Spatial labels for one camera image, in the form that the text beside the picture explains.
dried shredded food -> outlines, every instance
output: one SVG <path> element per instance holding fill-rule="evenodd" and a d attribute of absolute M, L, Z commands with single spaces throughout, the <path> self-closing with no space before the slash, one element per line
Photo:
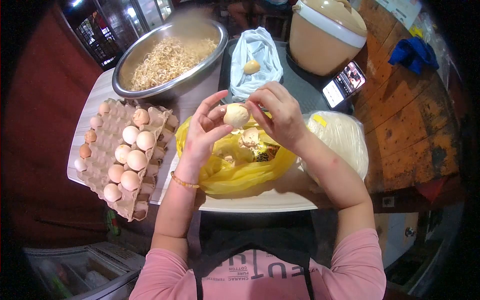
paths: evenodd
<path fill-rule="evenodd" d="M 131 89 L 141 91 L 164 84 L 191 70 L 216 47 L 217 44 L 209 38 L 180 40 L 166 37 L 135 69 Z"/>

bead bracelet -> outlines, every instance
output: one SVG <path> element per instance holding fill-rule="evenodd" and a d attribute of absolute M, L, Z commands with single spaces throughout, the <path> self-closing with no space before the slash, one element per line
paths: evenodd
<path fill-rule="evenodd" d="M 185 187 L 188 187 L 188 188 L 194 188 L 194 189 L 198 189 L 200 187 L 198 184 L 191 184 L 191 183 L 181 181 L 177 176 L 175 176 L 174 171 L 171 171 L 170 175 L 172 176 L 172 179 L 175 180 L 176 183 L 178 183 L 182 186 L 185 186 Z"/>

white table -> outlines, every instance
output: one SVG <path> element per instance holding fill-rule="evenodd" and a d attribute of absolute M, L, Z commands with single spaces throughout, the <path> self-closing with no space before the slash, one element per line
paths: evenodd
<path fill-rule="evenodd" d="M 122 99 L 113 91 L 112 74 L 113 69 L 104 72 L 97 79 L 75 129 L 68 159 L 67 176 L 79 184 L 84 185 L 77 176 L 73 162 L 79 157 L 79 148 L 84 143 L 85 131 L 90 129 L 90 118 L 97 114 L 98 106 L 106 99 Z M 194 114 L 203 99 L 218 90 L 219 77 L 220 67 L 190 92 L 178 99 L 173 99 L 170 103 L 162 103 L 162 105 L 172 109 L 182 124 Z M 171 180 L 170 172 L 175 170 L 178 161 L 175 139 L 172 139 L 168 144 L 168 151 L 158 173 L 151 204 L 161 203 Z M 324 194 L 313 194 L 309 191 L 309 188 L 314 185 L 314 181 L 302 171 L 297 162 L 281 178 L 256 185 L 246 191 L 228 195 L 207 195 L 199 190 L 196 205 L 200 210 L 222 212 L 281 212 L 331 207 Z"/>

smartphone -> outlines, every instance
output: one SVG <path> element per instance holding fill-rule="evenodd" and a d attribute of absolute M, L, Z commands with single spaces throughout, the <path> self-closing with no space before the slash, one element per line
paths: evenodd
<path fill-rule="evenodd" d="M 358 92 L 366 82 L 365 75 L 353 60 L 322 90 L 330 109 Z"/>

pink shirt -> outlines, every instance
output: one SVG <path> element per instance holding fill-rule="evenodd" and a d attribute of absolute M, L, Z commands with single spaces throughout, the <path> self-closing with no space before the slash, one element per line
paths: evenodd
<path fill-rule="evenodd" d="M 382 299 L 386 278 L 377 232 L 350 234 L 335 248 L 332 267 L 310 259 L 315 299 Z M 204 299 L 310 299 L 301 267 L 260 250 L 248 250 L 224 261 L 203 278 Z M 133 299 L 196 299 L 193 271 L 178 255 L 151 249 Z"/>

